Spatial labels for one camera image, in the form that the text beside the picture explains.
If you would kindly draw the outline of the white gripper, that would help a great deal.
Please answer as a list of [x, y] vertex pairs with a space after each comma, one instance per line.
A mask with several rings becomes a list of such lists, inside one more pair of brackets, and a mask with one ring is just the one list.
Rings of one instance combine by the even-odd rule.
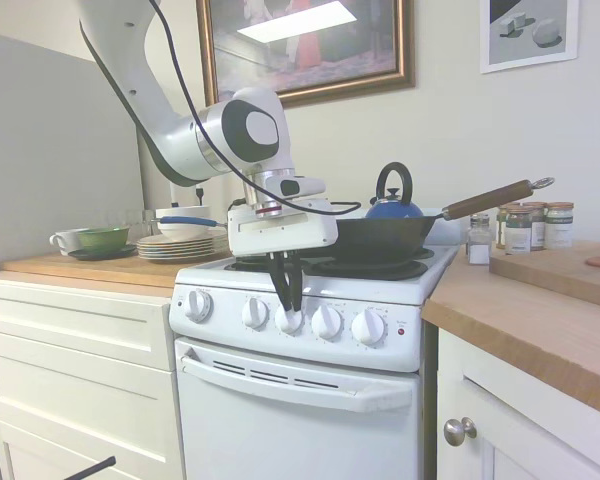
[[[235, 256], [267, 254], [267, 268], [285, 312], [302, 309], [303, 270], [297, 251], [334, 244], [338, 229], [334, 216], [306, 213], [283, 207], [279, 214], [259, 218], [249, 206], [228, 212], [228, 239]], [[286, 277], [280, 252], [288, 254], [290, 270]]]

